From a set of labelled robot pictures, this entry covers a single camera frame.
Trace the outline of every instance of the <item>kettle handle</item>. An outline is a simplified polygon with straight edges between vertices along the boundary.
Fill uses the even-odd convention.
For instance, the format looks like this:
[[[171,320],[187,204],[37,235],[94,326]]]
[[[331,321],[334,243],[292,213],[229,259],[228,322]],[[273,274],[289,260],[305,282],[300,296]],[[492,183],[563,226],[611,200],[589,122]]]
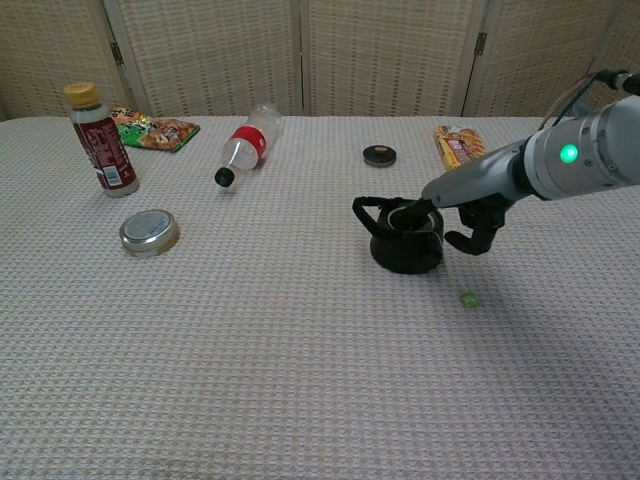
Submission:
[[[382,197],[358,197],[353,200],[353,213],[356,214],[360,223],[364,225],[371,235],[380,240],[394,240],[402,237],[403,233],[399,230],[393,230],[392,228],[385,228],[380,226],[371,215],[367,213],[364,207],[379,207],[379,208],[397,208],[402,203],[406,202],[405,199],[396,198],[382,198]]]

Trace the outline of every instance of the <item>yellow snack box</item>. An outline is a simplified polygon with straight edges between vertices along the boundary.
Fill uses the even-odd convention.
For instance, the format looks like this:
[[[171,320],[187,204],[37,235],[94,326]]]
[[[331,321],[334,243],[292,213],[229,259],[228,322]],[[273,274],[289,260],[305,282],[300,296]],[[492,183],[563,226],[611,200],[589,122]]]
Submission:
[[[487,153],[482,137],[472,128],[436,125],[435,140],[447,171]]]

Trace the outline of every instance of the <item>black bottle cap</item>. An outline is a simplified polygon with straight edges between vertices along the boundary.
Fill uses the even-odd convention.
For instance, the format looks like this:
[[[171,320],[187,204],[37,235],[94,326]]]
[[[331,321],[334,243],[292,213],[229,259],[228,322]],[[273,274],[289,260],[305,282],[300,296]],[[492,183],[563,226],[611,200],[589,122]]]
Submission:
[[[230,168],[222,167],[216,172],[216,176],[214,178],[216,180],[216,183],[221,187],[228,187],[233,183],[236,175]]]

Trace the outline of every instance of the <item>silver can lid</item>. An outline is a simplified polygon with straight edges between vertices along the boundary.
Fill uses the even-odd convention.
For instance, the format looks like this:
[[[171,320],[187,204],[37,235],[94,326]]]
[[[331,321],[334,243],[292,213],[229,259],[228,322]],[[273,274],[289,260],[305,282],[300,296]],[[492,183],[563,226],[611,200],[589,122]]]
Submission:
[[[136,257],[153,257],[173,247],[180,237],[176,219],[165,210],[145,210],[120,227],[122,246]]]

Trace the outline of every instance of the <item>screen hinge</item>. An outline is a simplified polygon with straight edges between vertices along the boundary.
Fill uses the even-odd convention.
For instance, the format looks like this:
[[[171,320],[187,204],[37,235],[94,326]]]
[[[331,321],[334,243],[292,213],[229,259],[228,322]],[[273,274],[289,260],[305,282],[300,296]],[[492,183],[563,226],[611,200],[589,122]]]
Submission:
[[[122,52],[120,52],[120,46],[118,45],[118,42],[111,42],[109,46],[111,47],[111,53],[113,54],[113,59],[116,61],[116,65],[124,65]]]
[[[476,48],[473,51],[473,54],[475,56],[480,56],[484,53],[484,44],[487,41],[487,33],[486,32],[480,32],[478,34],[478,38],[476,39]]]

